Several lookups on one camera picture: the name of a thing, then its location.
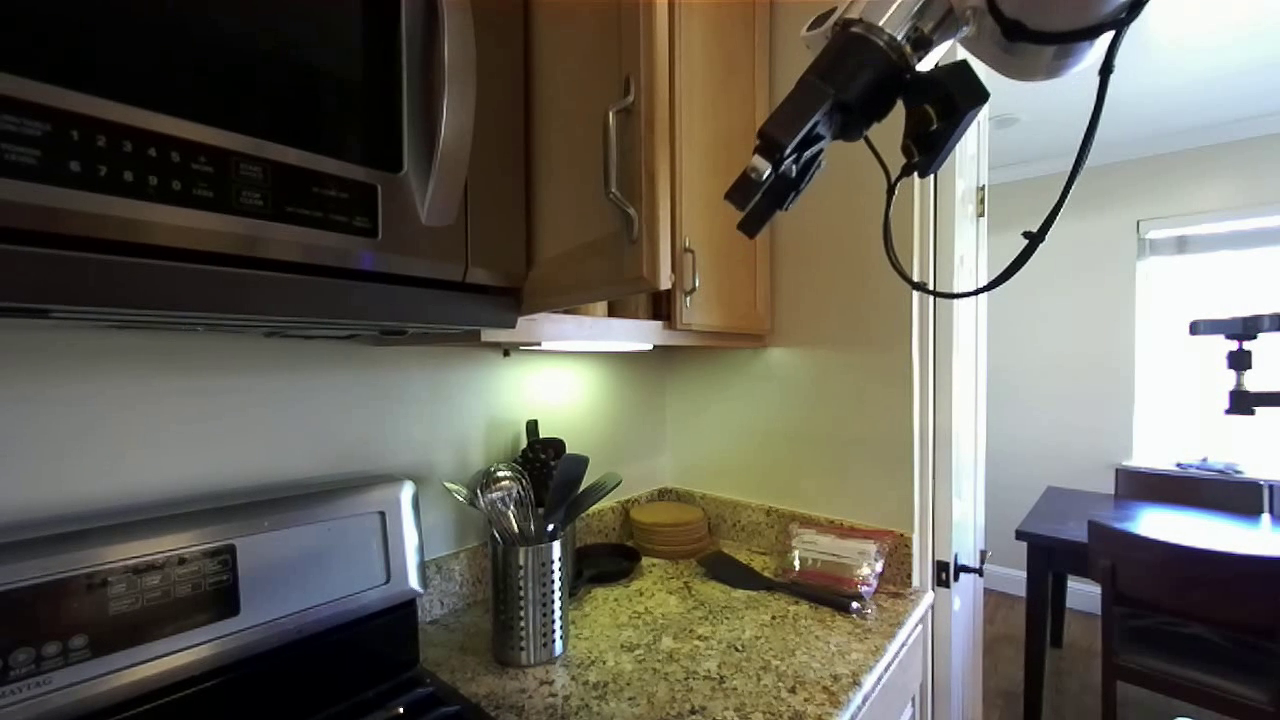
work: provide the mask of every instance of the cabinet handle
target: cabinet handle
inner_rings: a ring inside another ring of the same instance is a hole
[[[435,20],[408,25],[408,58],[418,68],[442,65],[442,97],[427,101],[427,90],[408,90],[408,170],[418,212],[431,230],[458,223],[470,189],[473,142],[477,142],[477,16],[473,0],[442,0],[442,44],[427,38]]]
[[[704,293],[704,277],[697,267],[697,250],[685,243],[681,256],[685,256],[685,288],[681,288],[681,296]]]
[[[640,239],[640,212],[635,212],[635,204],[624,195],[624,189],[619,189],[619,180],[616,180],[616,170],[619,170],[616,116],[630,112],[630,109],[635,109],[635,84],[634,84],[634,75],[624,75],[624,97],[619,97],[616,106],[610,106],[610,112],[605,112],[605,144],[610,144],[610,154],[605,154],[605,184],[610,184],[612,209],[619,209],[619,212],[630,215],[634,239]]]

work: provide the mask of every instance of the wooden chair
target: wooden chair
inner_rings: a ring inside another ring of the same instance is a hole
[[[1226,718],[1280,718],[1280,558],[1226,558],[1090,523],[1103,587],[1103,720],[1117,684]]]
[[[1264,482],[1258,477],[1196,477],[1177,467],[1117,467],[1117,496],[1119,500],[1155,500],[1155,503],[1188,503],[1188,509],[1221,509],[1258,515],[1264,512]]]

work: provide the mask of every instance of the oven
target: oven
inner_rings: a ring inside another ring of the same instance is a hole
[[[422,670],[408,482],[0,550],[0,718],[488,718]]]

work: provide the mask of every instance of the ceiling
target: ceiling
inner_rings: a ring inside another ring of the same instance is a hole
[[[1093,165],[1280,134],[1280,0],[1153,0],[1124,39]],[[1060,178],[1080,144],[1097,58],[992,90],[992,180]]]

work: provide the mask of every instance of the white wall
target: white wall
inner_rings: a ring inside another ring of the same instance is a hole
[[[669,483],[656,357],[370,350],[0,326],[0,530],[257,483],[414,477],[431,558],[479,523],[442,482],[520,447],[523,421]]]
[[[911,531],[911,296],[839,165],[780,222],[768,350],[674,361],[674,477]]]
[[[1084,171],[1033,267],[992,296],[990,550],[1011,539],[1043,483],[1113,488],[1132,443],[1135,222],[1280,202],[1280,138]],[[1037,230],[1060,180],[992,189],[992,264]]]

